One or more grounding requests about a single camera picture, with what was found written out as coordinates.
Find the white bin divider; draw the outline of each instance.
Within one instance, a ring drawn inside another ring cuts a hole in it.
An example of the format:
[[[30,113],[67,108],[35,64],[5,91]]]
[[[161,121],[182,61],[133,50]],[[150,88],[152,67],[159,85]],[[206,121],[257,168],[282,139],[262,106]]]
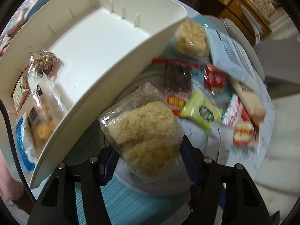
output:
[[[50,0],[24,24],[0,60],[1,100],[15,111],[10,95],[29,52],[46,48],[64,65],[52,81],[70,108],[27,176],[30,188],[52,173],[93,120],[163,52],[186,17],[172,0]],[[102,32],[108,35],[103,38]],[[15,115],[11,123],[15,126]],[[2,116],[0,140],[19,180]]]

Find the white paper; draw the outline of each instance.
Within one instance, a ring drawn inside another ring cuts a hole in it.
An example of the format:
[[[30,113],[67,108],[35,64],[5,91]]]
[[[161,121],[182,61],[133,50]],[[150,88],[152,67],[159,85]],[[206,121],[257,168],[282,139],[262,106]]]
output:
[[[243,47],[222,32],[210,28],[205,32],[214,66],[257,92],[254,69]]]
[[[232,147],[233,132],[234,128],[232,127],[213,123],[208,136],[207,146],[203,153],[204,156],[210,157],[218,164],[226,165]]]

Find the white chair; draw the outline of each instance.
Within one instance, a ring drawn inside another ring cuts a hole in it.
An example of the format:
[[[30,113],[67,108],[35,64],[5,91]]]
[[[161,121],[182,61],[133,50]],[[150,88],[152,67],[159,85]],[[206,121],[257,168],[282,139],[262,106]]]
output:
[[[246,14],[257,34],[257,44],[254,48],[230,19],[224,19],[224,24],[228,34],[243,46],[258,75],[268,85],[271,98],[300,92],[300,43],[298,40],[289,38],[260,42],[259,24],[255,23],[255,19],[249,12],[245,11]]]

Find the food wrapper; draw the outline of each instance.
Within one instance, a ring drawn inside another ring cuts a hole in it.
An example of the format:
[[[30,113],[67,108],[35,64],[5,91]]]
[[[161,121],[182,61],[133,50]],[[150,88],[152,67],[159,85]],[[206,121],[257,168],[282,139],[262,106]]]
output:
[[[261,105],[255,91],[245,85],[243,82],[235,80],[231,77],[228,77],[228,80],[235,89],[239,99],[241,99],[241,102],[245,106],[245,109],[247,110],[252,122],[256,125],[259,125],[259,123],[263,122],[267,111]]]
[[[28,85],[27,77],[22,72],[11,94],[17,112],[19,112],[21,107],[24,105],[29,93],[30,88]]]
[[[210,100],[212,104],[217,107],[220,111],[222,110],[222,113],[224,113],[231,101],[232,94],[234,92],[232,86],[230,84],[227,84],[224,90],[222,91],[212,91],[211,89],[208,89],[204,82],[199,82],[197,80],[192,81],[193,84],[193,92],[196,90],[200,90],[205,98]]]
[[[179,26],[176,36],[175,52],[196,59],[208,55],[206,33],[199,24],[187,19]]]
[[[152,63],[166,63],[163,78],[164,96],[168,107],[178,116],[189,99],[192,90],[192,68],[198,68],[190,62],[157,58]]]
[[[180,117],[193,119],[208,134],[212,123],[221,121],[221,115],[221,110],[213,106],[200,90],[192,94],[179,114]]]
[[[67,110],[46,75],[31,92],[23,107],[25,113],[18,120],[16,136],[20,153],[24,153],[28,159],[24,163],[31,164],[26,166],[30,171]]]
[[[206,64],[204,69],[204,84],[213,92],[221,92],[227,85],[226,73]]]
[[[178,166],[183,131],[151,83],[103,112],[99,120],[113,148],[145,183],[157,181]]]
[[[33,171],[38,162],[38,155],[33,144],[26,113],[19,119],[15,133],[23,164],[27,171]]]
[[[222,32],[211,28],[205,32],[214,67],[256,90],[255,72],[244,48]]]
[[[236,94],[233,94],[222,123],[233,127],[232,142],[235,146],[258,148],[259,128],[251,122],[249,114]]]
[[[50,51],[42,50],[41,53],[33,52],[29,59],[29,64],[25,70],[28,74],[38,78],[44,74],[49,78],[52,73],[54,63],[57,62],[57,57]]]

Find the black cable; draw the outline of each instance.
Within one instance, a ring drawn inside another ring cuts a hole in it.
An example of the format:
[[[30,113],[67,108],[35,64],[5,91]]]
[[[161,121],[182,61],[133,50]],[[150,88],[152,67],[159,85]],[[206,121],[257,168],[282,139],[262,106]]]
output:
[[[281,225],[298,225],[300,221],[300,197],[296,201],[294,207],[283,220]]]
[[[10,149],[11,149],[11,153],[13,155],[13,160],[15,162],[15,165],[16,165],[16,168],[17,168],[17,171],[18,171],[18,174],[19,174],[19,177],[23,183],[23,186],[25,188],[25,191],[27,192],[29,198],[31,199],[31,201],[33,203],[36,202],[36,199],[33,195],[33,193],[31,192],[29,186],[28,186],[28,183],[25,179],[25,176],[23,174],[23,171],[21,169],[21,165],[20,165],[20,162],[19,162],[19,159],[18,159],[18,156],[17,156],[17,150],[16,150],[16,146],[15,146],[15,141],[14,141],[14,136],[13,136],[13,131],[11,130],[11,123],[10,123],[10,120],[9,120],[9,116],[8,116],[8,113],[7,113],[7,110],[3,104],[3,102],[1,101],[0,99],[0,111],[3,115],[3,118],[4,118],[4,122],[5,122],[5,126],[6,126],[6,131],[7,131],[7,136],[8,136],[8,140],[9,140],[9,145],[10,145]]]

